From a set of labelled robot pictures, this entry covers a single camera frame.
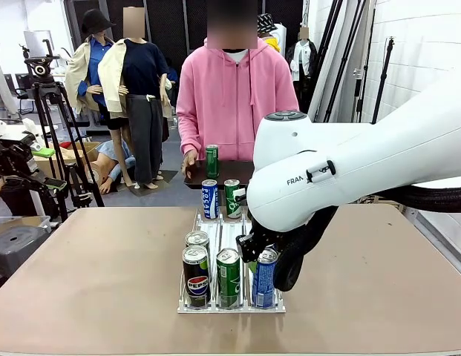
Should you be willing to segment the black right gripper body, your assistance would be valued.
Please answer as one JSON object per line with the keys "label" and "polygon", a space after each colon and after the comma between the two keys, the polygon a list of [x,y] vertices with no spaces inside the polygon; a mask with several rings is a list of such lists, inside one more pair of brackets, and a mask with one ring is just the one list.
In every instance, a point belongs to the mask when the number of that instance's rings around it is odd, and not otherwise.
{"label": "black right gripper body", "polygon": [[271,245],[274,248],[284,248],[286,246],[283,233],[263,227],[254,217],[252,218],[249,243],[252,248],[265,248]]}

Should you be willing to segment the person's right hand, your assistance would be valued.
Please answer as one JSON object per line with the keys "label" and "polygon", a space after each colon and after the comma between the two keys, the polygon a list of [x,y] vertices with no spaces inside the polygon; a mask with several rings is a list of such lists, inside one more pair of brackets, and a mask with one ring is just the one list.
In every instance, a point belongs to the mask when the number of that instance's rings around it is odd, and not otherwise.
{"label": "person's right hand", "polygon": [[184,154],[181,171],[185,177],[189,179],[192,178],[192,173],[190,169],[195,164],[197,158],[198,158],[198,152],[195,149],[191,149],[190,151]]}

